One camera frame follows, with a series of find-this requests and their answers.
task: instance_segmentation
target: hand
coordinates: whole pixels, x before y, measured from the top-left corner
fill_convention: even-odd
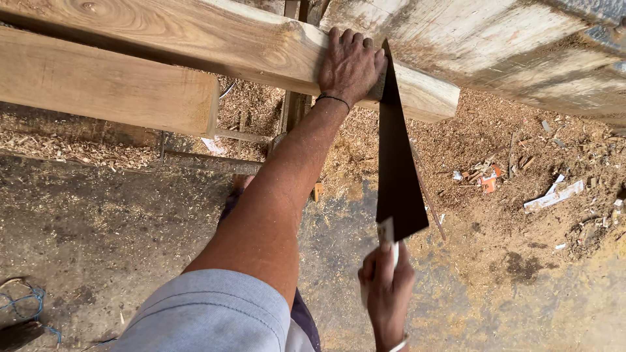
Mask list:
[[[369,288],[367,311],[374,328],[376,351],[389,351],[404,339],[404,320],[413,291],[415,271],[409,251],[399,243],[398,266],[394,269],[389,242],[381,243],[363,260],[359,281]]]
[[[383,49],[374,52],[374,41],[347,29],[339,40],[339,30],[329,32],[330,44],[319,72],[319,88],[343,99],[350,108],[365,98],[385,67]]]

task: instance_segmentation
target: saw handle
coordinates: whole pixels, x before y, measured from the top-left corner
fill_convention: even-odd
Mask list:
[[[383,241],[391,243],[391,250],[393,251],[393,267],[398,266],[398,256],[400,251],[399,243],[394,241],[393,232],[393,218],[389,217],[387,220],[378,224],[378,247]],[[367,309],[367,298],[369,297],[369,285],[367,283],[361,284],[361,303]]]

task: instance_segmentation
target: foot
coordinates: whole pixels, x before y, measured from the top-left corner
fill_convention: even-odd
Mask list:
[[[239,175],[233,176],[233,189],[245,189],[252,182],[254,176],[251,175]]]

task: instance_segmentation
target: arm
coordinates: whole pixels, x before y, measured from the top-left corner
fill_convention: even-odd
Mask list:
[[[319,74],[327,95],[350,108],[365,97],[384,67],[372,39],[333,28]],[[298,279],[296,233],[339,126],[345,103],[323,98],[281,141],[211,241],[184,272],[227,269],[256,277],[276,289],[291,308]]]

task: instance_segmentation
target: hand saw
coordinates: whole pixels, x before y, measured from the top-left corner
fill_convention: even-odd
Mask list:
[[[392,243],[394,265],[398,264],[398,242],[428,227],[428,216],[419,188],[396,70],[387,39],[382,43],[387,56],[387,75],[380,102],[378,149],[378,241]],[[361,300],[367,306],[368,287],[361,287]]]

